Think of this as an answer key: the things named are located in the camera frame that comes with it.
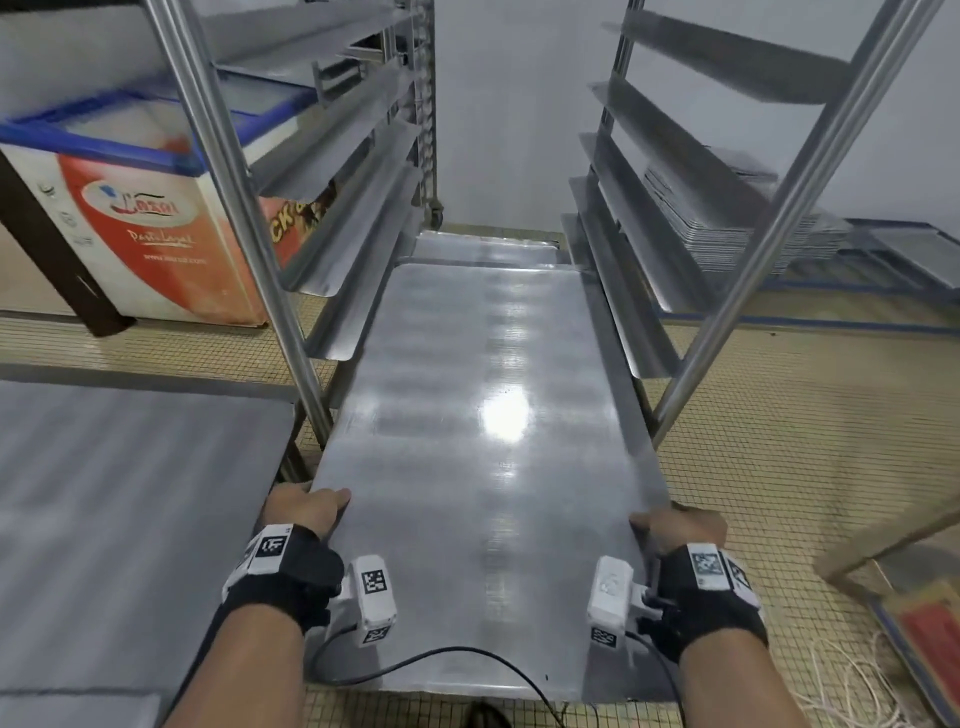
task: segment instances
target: person's left hand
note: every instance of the person's left hand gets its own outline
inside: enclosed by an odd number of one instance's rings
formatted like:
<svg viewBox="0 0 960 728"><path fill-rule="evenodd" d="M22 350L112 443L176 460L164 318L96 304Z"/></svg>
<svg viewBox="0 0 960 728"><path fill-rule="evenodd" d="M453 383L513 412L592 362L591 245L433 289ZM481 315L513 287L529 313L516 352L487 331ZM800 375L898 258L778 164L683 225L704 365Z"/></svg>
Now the person's left hand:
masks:
<svg viewBox="0 0 960 728"><path fill-rule="evenodd" d="M263 524L296 523L325 538L333 530L337 515L350 501L350 491L329 488L306 493L309 483L277 485L263 504Z"/></svg>

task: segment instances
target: yellow tiled floor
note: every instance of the yellow tiled floor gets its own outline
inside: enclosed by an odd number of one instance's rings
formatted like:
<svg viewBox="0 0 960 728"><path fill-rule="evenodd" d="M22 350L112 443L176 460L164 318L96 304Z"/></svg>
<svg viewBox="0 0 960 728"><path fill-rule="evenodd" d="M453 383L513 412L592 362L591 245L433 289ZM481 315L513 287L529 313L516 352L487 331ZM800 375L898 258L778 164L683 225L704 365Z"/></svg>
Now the yellow tiled floor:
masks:
<svg viewBox="0 0 960 728"><path fill-rule="evenodd" d="M693 332L671 329L679 348ZM958 359L960 342L947 338L739 330L660 450L676 499L726 514L729 547L750 569L774 657L797 692L814 693L807 650L815 638L863 654L874 631L864 610L814 576L812 558L864 524L956 487ZM141 325L96 340L76 325L0 319L0 361L289 380L265 329ZM319 371L327 378L333 367ZM648 386L656 400L661 383ZM302 442L316 454L312 437ZM838 676L828 681L838 699ZM551 725L534 702L497 704L515 725ZM465 707L427 695L312 690L307 720L445 728L460 725ZM679 725L669 706L571 706L567 718L589 728Z"/></svg>

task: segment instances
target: oval logo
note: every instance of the oval logo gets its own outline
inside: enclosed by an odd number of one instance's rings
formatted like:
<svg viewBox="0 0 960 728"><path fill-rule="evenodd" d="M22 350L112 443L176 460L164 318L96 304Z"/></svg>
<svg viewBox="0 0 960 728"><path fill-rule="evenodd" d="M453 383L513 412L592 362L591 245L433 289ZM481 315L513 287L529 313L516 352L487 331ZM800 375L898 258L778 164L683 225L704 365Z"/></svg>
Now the oval logo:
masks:
<svg viewBox="0 0 960 728"><path fill-rule="evenodd" d="M177 228L197 216L196 206L180 195L157 194L106 180L91 182L81 194L94 209L133 225Z"/></svg>

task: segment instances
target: blue freezer rim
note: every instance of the blue freezer rim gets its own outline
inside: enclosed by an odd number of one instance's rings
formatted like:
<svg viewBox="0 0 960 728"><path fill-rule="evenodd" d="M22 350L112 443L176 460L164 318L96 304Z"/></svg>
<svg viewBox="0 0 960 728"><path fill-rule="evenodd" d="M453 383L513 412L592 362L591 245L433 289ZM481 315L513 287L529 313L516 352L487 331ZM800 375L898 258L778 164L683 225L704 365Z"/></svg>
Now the blue freezer rim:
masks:
<svg viewBox="0 0 960 728"><path fill-rule="evenodd" d="M220 71L222 77L249 78L243 74ZM287 85L301 89L301 93L291 96L275 107L261 114L231 111L234 128L242 146L247 146L283 122L292 119L298 113L317 103L317 91L313 88L290 84L276 79L257 79L265 84ZM150 169L157 172L170 172L188 177L199 177L206 172L206 162L199 154L196 140L191 141L192 150L188 153L169 152L162 149L150 149L135 144L126 144L108 139L96 139L78 133L67 132L56 124L77 116L92 113L120 103L130 101L170 101L179 103L180 99L162 96L134 88L122 88L77 101L62 104L53 109L0 121L0 143L18 147L56 152L72 157L121 164L128 167Z"/></svg>

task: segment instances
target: tangled white wire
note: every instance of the tangled white wire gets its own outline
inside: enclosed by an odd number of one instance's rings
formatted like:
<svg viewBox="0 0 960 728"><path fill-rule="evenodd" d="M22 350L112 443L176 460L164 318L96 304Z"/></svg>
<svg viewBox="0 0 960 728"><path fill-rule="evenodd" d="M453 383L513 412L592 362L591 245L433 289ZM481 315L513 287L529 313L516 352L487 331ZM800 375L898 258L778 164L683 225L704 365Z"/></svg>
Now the tangled white wire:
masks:
<svg viewBox="0 0 960 728"><path fill-rule="evenodd" d="M839 644L830 640L817 639L810 645L810 658L813 664L813 675L817 682L817 697L808 697L794 693L794 697L800 703L804 710L819 711L825 713L830 721L830 725L838 724L844 728L926 728L932 726L933 721L924 719L915 722L902 699L894 690L893 685L883 674L883 670L877 661L876 650L879 640L883 636L882 632L877 632L871 639L871 649L869 657L853 657L847 650ZM819 648L823 646L839 652L846 664L843 667L843 694L844 707L840 708L833 705L828 696L827 688L824 685L823 665L821 663L821 654ZM874 702L874 714L872 717L862 716L853 708L853 690L852 679L858 675L862 684L866 686Z"/></svg>

